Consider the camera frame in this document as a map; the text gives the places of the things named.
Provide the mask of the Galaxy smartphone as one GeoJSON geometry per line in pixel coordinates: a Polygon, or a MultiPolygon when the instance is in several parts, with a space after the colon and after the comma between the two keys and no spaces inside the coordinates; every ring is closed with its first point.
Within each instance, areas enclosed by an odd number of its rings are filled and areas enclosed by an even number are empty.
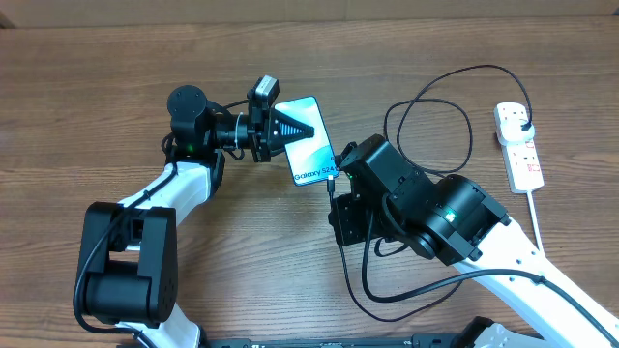
{"type": "Polygon", "coordinates": [[[313,137],[285,145],[294,184],[305,186],[325,181],[330,176],[337,178],[339,171],[334,150],[317,99],[308,96],[280,102],[275,110],[314,129],[313,137]]]}

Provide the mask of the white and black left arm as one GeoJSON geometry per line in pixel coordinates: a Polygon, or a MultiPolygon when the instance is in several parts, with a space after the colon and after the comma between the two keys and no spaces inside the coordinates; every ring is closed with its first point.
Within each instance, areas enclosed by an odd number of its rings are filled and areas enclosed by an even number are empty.
{"type": "Polygon", "coordinates": [[[73,295],[74,317],[94,334],[131,334],[144,347],[206,347],[204,330],[177,303],[177,227],[219,188],[225,158],[250,151],[267,162],[315,128],[278,111],[277,82],[260,78],[247,113],[207,99],[196,86],[168,97],[171,132],[162,174],[118,203],[86,210],[73,295]]]}

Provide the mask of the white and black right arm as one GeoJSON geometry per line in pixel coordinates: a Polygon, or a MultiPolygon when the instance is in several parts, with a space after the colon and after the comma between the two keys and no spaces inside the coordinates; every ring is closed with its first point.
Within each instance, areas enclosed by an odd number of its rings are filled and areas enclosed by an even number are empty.
{"type": "Polygon", "coordinates": [[[618,319],[555,267],[521,226],[475,182],[450,174],[438,182],[408,162],[385,137],[349,143],[335,157],[351,191],[332,201],[337,243],[396,240],[457,274],[397,295],[366,296],[392,304],[473,279],[554,347],[615,347],[618,319]]]}

